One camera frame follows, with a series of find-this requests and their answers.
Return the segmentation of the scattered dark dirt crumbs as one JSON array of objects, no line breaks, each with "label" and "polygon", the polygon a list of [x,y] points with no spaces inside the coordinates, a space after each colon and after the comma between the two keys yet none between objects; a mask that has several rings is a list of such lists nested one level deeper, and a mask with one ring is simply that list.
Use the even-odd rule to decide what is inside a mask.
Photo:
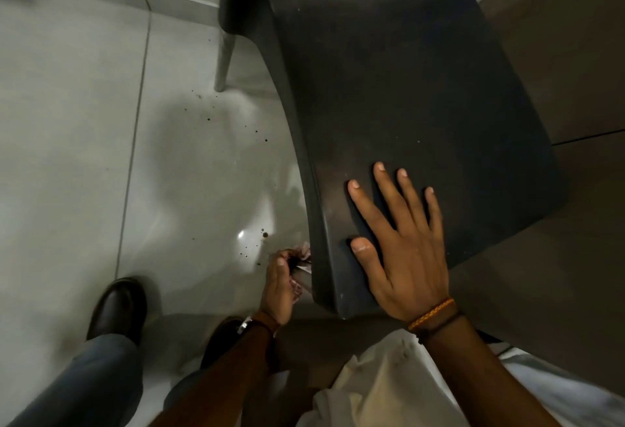
[{"label": "scattered dark dirt crumbs", "polygon": [[205,107],[186,133],[183,163],[194,185],[185,203],[189,215],[215,249],[246,258],[259,252],[261,217],[268,212],[264,185],[276,160],[271,156],[275,99],[254,101],[240,92],[205,96]]}]

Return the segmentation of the black leather shoe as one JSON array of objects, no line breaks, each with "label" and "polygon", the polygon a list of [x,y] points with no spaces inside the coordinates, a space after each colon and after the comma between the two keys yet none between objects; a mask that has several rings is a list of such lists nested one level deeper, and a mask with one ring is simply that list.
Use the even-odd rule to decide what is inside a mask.
[{"label": "black leather shoe", "polygon": [[90,319],[86,340],[102,335],[122,335],[135,345],[147,318],[145,289],[136,278],[114,280],[100,296]]},{"label": "black leather shoe", "polygon": [[250,317],[243,319],[237,316],[230,316],[222,320],[207,342],[200,369],[209,368],[230,351],[243,335],[250,322]]}]

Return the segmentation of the white shirt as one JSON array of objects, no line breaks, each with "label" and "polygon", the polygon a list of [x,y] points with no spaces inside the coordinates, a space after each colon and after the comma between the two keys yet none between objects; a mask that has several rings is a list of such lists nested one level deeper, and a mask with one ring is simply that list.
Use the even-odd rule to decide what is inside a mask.
[{"label": "white shirt", "polygon": [[[562,427],[625,427],[625,398],[518,348],[499,359]],[[470,426],[426,349],[400,329],[353,356],[296,427]]]}]

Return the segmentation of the white tissue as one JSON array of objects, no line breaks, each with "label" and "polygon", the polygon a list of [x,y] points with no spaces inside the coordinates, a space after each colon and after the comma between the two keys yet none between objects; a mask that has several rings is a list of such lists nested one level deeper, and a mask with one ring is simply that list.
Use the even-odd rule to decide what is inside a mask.
[{"label": "white tissue", "polygon": [[311,250],[308,242],[300,246],[290,249],[289,256],[286,258],[290,273],[295,271],[305,271],[312,273],[311,269]]}]

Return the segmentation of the person's left forearm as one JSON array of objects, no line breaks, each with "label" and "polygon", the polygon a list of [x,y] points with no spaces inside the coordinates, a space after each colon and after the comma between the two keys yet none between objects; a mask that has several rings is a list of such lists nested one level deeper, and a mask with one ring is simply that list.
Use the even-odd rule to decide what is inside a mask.
[{"label": "person's left forearm", "polygon": [[149,427],[234,427],[247,395],[270,370],[273,341],[261,326],[246,330],[230,351]]}]

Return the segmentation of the person's right forearm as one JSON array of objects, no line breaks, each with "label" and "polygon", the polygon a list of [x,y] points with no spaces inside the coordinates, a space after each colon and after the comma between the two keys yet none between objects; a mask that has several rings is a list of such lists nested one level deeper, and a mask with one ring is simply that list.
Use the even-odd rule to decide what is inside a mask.
[{"label": "person's right forearm", "polygon": [[424,346],[471,427],[561,427],[504,368],[466,316],[437,323]]}]

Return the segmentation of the person's left hand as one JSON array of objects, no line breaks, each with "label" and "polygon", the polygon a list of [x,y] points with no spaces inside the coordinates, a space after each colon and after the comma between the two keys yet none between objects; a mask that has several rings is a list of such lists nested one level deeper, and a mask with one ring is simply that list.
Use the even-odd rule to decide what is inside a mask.
[{"label": "person's left hand", "polygon": [[291,319],[293,312],[294,300],[298,295],[292,295],[291,290],[286,288],[285,291],[275,291],[268,293],[268,267],[266,269],[266,278],[264,289],[261,297],[259,309],[269,313],[281,326],[284,326]]}]

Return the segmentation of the grey blue trousers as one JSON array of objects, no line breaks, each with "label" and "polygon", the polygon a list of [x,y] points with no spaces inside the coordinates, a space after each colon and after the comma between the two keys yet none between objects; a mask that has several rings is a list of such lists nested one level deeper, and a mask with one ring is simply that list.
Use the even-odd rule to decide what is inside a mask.
[{"label": "grey blue trousers", "polygon": [[142,396],[137,345],[122,335],[101,335],[6,427],[127,427]]}]

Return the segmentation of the dark wristwatch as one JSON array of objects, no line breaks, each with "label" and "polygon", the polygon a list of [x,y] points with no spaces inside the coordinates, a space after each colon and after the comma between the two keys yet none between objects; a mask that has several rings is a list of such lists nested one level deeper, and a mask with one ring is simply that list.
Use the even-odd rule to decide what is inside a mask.
[{"label": "dark wristwatch", "polygon": [[237,330],[237,334],[243,335],[243,333],[252,326],[261,326],[266,329],[272,337],[275,337],[277,330],[281,327],[281,324],[269,313],[259,310],[252,313],[242,321]]}]

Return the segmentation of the black plastic chair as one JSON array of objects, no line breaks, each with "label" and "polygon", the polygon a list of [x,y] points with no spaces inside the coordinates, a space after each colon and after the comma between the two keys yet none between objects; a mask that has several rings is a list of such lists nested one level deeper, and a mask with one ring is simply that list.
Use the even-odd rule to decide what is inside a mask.
[{"label": "black plastic chair", "polygon": [[477,0],[219,0],[259,49],[302,180],[314,302],[381,312],[348,240],[375,242],[347,194],[376,204],[381,161],[434,188],[452,268],[553,213],[566,185],[551,141]]}]

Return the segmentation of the person's right hand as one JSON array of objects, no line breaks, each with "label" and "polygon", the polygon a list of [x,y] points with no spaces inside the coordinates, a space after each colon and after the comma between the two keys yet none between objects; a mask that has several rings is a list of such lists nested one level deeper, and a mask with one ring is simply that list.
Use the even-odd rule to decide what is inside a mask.
[{"label": "person's right hand", "polygon": [[348,182],[348,193],[379,244],[379,259],[391,283],[390,290],[370,291],[390,317],[407,323],[410,330],[431,328],[456,312],[449,296],[446,250],[431,237],[428,212],[406,170],[398,170],[396,179],[415,234],[399,234],[361,185],[355,179]]}]

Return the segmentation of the brown wooden furniture panel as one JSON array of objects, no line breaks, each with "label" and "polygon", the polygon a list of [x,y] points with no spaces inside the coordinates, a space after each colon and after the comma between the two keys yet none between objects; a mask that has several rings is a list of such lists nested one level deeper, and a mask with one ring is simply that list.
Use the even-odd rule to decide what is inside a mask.
[{"label": "brown wooden furniture panel", "polygon": [[625,0],[479,1],[568,197],[452,269],[452,294],[482,331],[625,397]]}]

